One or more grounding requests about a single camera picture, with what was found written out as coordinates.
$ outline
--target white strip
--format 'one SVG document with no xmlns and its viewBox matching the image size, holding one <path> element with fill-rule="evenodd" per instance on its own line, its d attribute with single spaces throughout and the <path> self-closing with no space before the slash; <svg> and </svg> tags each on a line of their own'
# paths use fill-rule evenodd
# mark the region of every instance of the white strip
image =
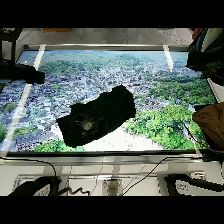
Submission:
<svg viewBox="0 0 224 224">
<path fill-rule="evenodd" d="M 166 56 L 168 68 L 169 68 L 170 72 L 172 72 L 173 71 L 173 59 L 171 57 L 168 45 L 163 45 L 163 50 L 164 50 L 164 54 Z"/>
<path fill-rule="evenodd" d="M 41 62 L 41 59 L 42 59 L 43 54 L 44 54 L 45 46 L 46 46 L 46 44 L 40 45 L 39 52 L 38 52 L 37 57 L 36 57 L 35 62 L 34 62 L 34 68 L 36 70 L 38 70 L 38 68 L 40 66 L 40 62 Z M 6 137 L 5 137 L 5 139 L 3 141 L 3 144 L 2 144 L 2 148 L 0 150 L 1 156 L 6 156 L 7 153 L 8 153 L 8 150 L 9 150 L 9 147 L 11 145 L 11 141 L 13 139 L 16 127 L 19 123 L 19 120 L 20 120 L 22 114 L 23 114 L 23 109 L 24 109 L 25 103 L 27 101 L 27 98 L 29 96 L 31 87 L 32 87 L 32 84 L 26 84 L 24 89 L 23 89 L 22 97 L 21 97 L 21 99 L 18 103 L 18 106 L 15 109 L 15 112 L 14 112 L 13 117 L 12 117 L 12 122 L 9 125 L 8 132 L 6 134 Z"/>
</svg>

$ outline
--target black cloth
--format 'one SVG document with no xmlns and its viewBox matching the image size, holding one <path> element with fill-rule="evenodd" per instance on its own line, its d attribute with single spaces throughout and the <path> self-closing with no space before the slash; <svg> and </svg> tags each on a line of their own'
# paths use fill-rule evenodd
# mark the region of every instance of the black cloth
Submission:
<svg viewBox="0 0 224 224">
<path fill-rule="evenodd" d="M 124 86 L 114 87 L 87 104 L 74 104 L 68 116 L 57 119 L 67 146 L 77 147 L 97 140 L 135 117 L 134 98 Z"/>
</svg>

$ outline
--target floor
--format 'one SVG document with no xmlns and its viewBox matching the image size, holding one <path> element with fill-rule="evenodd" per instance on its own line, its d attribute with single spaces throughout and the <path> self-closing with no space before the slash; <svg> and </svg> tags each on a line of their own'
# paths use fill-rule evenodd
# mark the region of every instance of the floor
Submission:
<svg viewBox="0 0 224 224">
<path fill-rule="evenodd" d="M 149 44 L 189 45 L 188 28 L 72 28 L 70 32 L 46 32 L 42 28 L 24 28 L 17 48 L 24 44 Z M 10 44 L 3 43 L 3 57 L 10 58 Z"/>
</svg>

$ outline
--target screen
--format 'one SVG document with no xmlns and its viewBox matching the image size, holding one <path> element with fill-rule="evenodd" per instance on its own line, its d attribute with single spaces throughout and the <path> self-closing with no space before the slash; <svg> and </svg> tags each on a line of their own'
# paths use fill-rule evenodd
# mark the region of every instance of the screen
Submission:
<svg viewBox="0 0 224 224">
<path fill-rule="evenodd" d="M 24 51 L 17 63 L 33 65 L 37 53 Z M 9 152 L 202 148 L 184 125 L 203 141 L 200 128 L 192 121 L 194 105 L 216 100 L 201 74 L 185 67 L 188 53 L 170 54 L 172 66 L 164 51 L 45 51 L 39 66 L 46 73 L 45 83 L 31 86 L 19 113 L 26 85 L 21 81 L 6 84 L 0 94 L 0 149 L 5 150 L 6 138 Z M 133 94 L 135 118 L 99 140 L 76 148 L 66 146 L 56 119 L 68 115 L 70 105 L 85 104 L 118 85 Z"/>
</svg>

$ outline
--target brown cloth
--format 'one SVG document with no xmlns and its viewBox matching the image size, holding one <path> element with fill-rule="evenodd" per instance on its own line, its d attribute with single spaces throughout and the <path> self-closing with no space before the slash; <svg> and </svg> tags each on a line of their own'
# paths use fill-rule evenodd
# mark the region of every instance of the brown cloth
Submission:
<svg viewBox="0 0 224 224">
<path fill-rule="evenodd" d="M 213 104 L 193 113 L 192 120 L 216 143 L 224 153 L 224 103 Z"/>
</svg>

